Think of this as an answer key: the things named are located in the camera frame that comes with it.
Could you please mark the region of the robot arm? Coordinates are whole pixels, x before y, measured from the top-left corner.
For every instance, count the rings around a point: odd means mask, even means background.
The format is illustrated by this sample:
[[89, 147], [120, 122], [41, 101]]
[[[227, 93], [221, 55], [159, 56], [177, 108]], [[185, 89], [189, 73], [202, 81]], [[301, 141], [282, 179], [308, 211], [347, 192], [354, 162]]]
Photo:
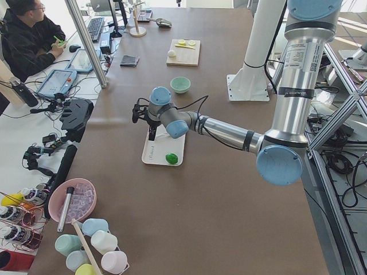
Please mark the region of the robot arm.
[[266, 96], [265, 65], [285, 19], [284, 66], [276, 86], [272, 126], [264, 134], [178, 108], [165, 87], [154, 88], [147, 105], [134, 105], [133, 122], [146, 121], [151, 140], [160, 125], [175, 139], [188, 131], [210, 136], [228, 147], [255, 154], [257, 171], [266, 181], [279, 186], [294, 183], [303, 172], [302, 159], [308, 146], [304, 129], [323, 50], [335, 36], [341, 5], [341, 1], [258, 3], [243, 67], [230, 76], [227, 88], [231, 100]]

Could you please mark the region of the third robot base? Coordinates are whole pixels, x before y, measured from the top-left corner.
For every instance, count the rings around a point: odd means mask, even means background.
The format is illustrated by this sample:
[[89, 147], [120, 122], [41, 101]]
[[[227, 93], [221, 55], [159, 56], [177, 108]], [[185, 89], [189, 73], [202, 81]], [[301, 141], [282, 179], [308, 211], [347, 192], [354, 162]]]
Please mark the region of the third robot base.
[[357, 50], [339, 50], [342, 63], [352, 74], [352, 78], [356, 84], [362, 84], [364, 78], [358, 73], [359, 70], [366, 71], [366, 42]]

